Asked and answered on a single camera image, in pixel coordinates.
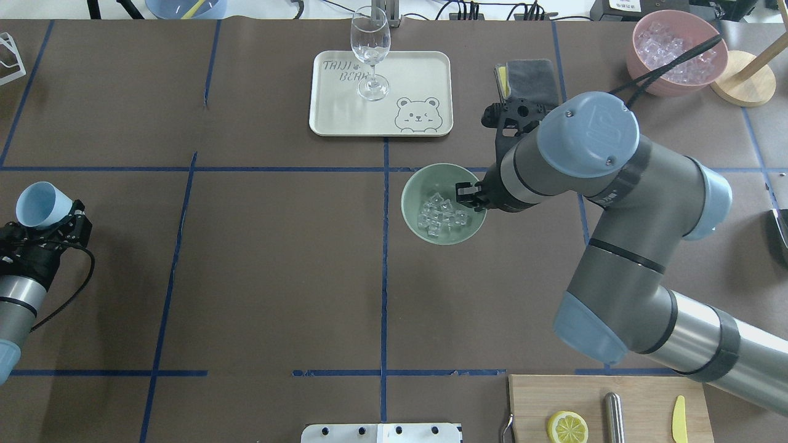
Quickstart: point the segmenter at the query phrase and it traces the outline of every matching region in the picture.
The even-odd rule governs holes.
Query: wine glass stem
[[[377,75],[375,75],[375,65],[372,65],[372,78],[369,82],[370,87],[377,87]]]

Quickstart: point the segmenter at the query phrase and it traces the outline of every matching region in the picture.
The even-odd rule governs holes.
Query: blue joint cap
[[[582,301],[563,294],[552,330],[564,343],[602,363],[615,365],[629,349]]]
[[[22,351],[16,343],[0,339],[0,385],[8,380],[21,356]]]
[[[624,102],[607,92],[584,92],[545,116],[537,132],[545,161],[571,177],[613,173],[637,150],[640,127]]]
[[[698,169],[701,170],[705,187],[705,199],[701,218],[698,219],[693,230],[684,236],[684,240],[700,240],[712,235],[716,226],[725,220],[728,212],[730,212],[730,205],[733,203],[734,196],[725,177],[701,165],[696,159],[691,157],[689,159],[695,162]]]

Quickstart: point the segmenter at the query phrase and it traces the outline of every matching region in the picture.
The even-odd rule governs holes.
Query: lemon slice
[[[552,443],[586,443],[589,427],[579,414],[558,411],[547,421],[547,434]]]

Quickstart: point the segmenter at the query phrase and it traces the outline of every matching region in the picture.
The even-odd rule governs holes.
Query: cutting board
[[[580,414],[589,443],[608,441],[604,395],[621,396],[626,441],[673,443],[671,418],[676,396],[686,398],[689,443],[713,443],[703,385],[684,377],[612,375],[510,375],[509,400],[515,441],[549,443],[547,421],[557,411]]]

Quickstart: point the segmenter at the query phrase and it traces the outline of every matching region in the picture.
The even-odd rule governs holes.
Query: wine glass
[[[355,56],[372,66],[372,75],[359,81],[359,95],[376,102],[388,94],[388,80],[375,73],[375,65],[383,61],[391,49],[392,37],[386,13],[376,6],[363,6],[353,13],[350,45]]]

